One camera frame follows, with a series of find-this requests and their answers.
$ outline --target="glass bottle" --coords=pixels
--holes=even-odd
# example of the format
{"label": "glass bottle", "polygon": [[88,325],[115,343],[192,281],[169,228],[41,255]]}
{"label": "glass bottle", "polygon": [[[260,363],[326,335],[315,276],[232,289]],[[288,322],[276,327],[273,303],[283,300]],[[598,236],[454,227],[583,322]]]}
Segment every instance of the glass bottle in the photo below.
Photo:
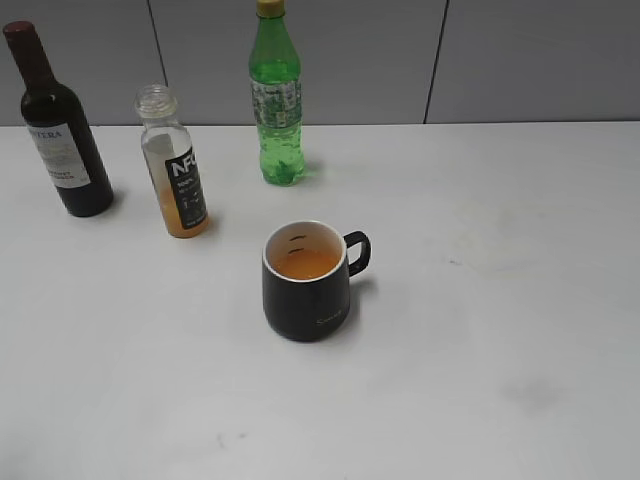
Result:
{"label": "glass bottle", "polygon": [[209,216],[189,132],[178,122],[178,103],[164,85],[138,91],[135,109],[144,124],[142,151],[167,231],[191,238],[207,228]]}
{"label": "glass bottle", "polygon": [[58,195],[71,215],[97,215],[113,190],[80,100],[53,76],[32,23],[12,22],[3,33],[26,86],[22,116]]}

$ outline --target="orange tea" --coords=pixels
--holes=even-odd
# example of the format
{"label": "orange tea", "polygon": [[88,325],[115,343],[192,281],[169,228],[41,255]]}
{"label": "orange tea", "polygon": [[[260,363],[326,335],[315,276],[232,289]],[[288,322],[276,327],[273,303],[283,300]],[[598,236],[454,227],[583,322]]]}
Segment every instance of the orange tea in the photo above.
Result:
{"label": "orange tea", "polygon": [[329,273],[338,263],[331,253],[303,248],[289,252],[274,263],[274,268],[285,277],[311,280]]}

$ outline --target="black mug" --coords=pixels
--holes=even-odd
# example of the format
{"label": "black mug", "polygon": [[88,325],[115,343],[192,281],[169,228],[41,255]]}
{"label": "black mug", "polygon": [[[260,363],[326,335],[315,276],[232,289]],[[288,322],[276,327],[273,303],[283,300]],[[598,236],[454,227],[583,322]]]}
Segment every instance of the black mug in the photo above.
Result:
{"label": "black mug", "polygon": [[[362,244],[360,257],[348,263],[347,249]],[[276,265],[301,250],[321,252],[336,259],[327,273],[305,280],[283,275]],[[269,325],[298,342],[313,342],[334,332],[347,318],[349,277],[369,264],[371,243],[362,232],[344,238],[332,227],[316,221],[287,224],[276,230],[262,254],[262,303]]]}

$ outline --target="wall seam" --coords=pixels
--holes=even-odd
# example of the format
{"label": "wall seam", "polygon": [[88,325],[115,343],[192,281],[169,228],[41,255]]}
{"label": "wall seam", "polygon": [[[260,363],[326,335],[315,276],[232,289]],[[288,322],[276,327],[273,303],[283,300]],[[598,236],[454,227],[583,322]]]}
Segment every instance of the wall seam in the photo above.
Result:
{"label": "wall seam", "polygon": [[149,10],[149,18],[151,19],[151,27],[153,28],[153,38],[156,42],[156,51],[158,52],[158,58],[160,59],[160,68],[162,69],[162,77],[164,78],[164,84],[169,86],[169,80],[167,79],[167,70],[164,68],[164,59],[162,58],[162,50],[160,49],[160,40],[158,40],[158,30],[156,28],[156,20],[153,18],[153,9],[151,8],[151,0],[146,0],[147,9]]}
{"label": "wall seam", "polygon": [[433,95],[433,85],[436,81],[436,73],[438,70],[438,63],[440,61],[440,48],[442,47],[442,38],[444,37],[444,27],[447,23],[447,14],[449,13],[449,0],[445,0],[444,10],[442,13],[442,25],[440,26],[440,34],[438,35],[438,47],[436,48],[436,58],[433,61],[433,69],[431,70],[431,83],[429,84],[429,93],[427,94],[427,105],[424,109],[423,124],[427,123],[429,116],[429,108],[431,107],[431,96]]}

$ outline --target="green plastic bottle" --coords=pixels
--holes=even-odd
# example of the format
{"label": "green plastic bottle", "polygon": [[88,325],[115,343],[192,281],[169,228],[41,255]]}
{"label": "green plastic bottle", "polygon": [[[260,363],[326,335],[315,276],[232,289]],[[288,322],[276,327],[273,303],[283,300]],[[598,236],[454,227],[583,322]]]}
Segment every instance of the green plastic bottle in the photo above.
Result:
{"label": "green plastic bottle", "polygon": [[291,185],[304,173],[300,59],[284,25],[284,0],[258,0],[257,11],[260,24],[249,72],[260,168],[267,182]]}

